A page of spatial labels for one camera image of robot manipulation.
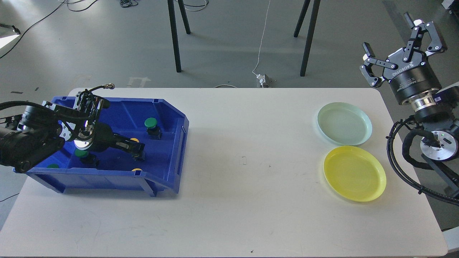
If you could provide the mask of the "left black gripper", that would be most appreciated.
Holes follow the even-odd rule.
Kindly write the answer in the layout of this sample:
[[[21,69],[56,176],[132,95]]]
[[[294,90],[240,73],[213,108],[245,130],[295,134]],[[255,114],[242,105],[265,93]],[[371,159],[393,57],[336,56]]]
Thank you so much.
[[[132,143],[130,138],[113,133],[112,128],[105,123],[95,125],[92,138],[87,140],[75,139],[74,145],[77,149],[88,152],[103,152],[113,146],[115,149],[130,154],[136,161],[145,159],[145,145],[143,143]]]

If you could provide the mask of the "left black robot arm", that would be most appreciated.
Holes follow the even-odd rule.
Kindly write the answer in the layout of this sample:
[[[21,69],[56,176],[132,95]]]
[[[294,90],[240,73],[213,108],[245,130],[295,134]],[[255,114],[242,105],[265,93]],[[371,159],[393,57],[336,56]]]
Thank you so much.
[[[100,122],[103,109],[110,102],[94,94],[98,89],[113,89],[103,84],[77,93],[73,107],[44,101],[1,103],[1,110],[25,106],[22,114],[1,119],[1,165],[11,166],[18,173],[26,173],[46,158],[61,150],[66,142],[74,142],[75,154],[85,164],[98,165],[94,152],[115,148],[131,154],[134,160],[145,159],[145,145],[132,138],[114,133]]]

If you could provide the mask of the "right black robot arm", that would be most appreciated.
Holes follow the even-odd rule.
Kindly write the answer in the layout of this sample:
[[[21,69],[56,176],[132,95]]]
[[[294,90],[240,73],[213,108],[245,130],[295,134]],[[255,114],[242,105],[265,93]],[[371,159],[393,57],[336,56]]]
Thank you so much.
[[[387,136],[387,155],[395,173],[408,185],[431,198],[458,205],[458,174],[445,163],[458,158],[458,87],[442,89],[428,57],[446,51],[443,36],[432,21],[404,17],[411,29],[407,45],[385,60],[375,57],[369,43],[363,43],[365,54],[360,66],[371,87],[387,81],[400,105],[409,104],[414,115],[393,124]],[[445,194],[433,191],[409,177],[398,164],[393,144],[402,127],[408,129],[403,140],[403,158],[415,168],[435,171],[448,185]]]

